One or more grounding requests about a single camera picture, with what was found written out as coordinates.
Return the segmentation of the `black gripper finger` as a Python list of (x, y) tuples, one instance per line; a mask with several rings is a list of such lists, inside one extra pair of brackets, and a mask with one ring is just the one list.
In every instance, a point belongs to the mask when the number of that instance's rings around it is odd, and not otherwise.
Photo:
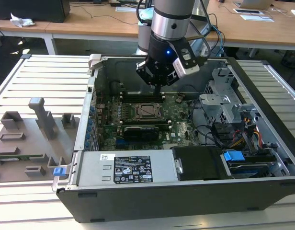
[(148, 69), (145, 61), (136, 63), (136, 73), (147, 85), (154, 87), (154, 93), (159, 93), (159, 77)]
[(178, 80), (178, 75), (175, 70), (168, 72), (163, 71), (159, 73), (159, 84), (158, 84), (158, 92), (161, 91), (163, 86), (170, 86)]

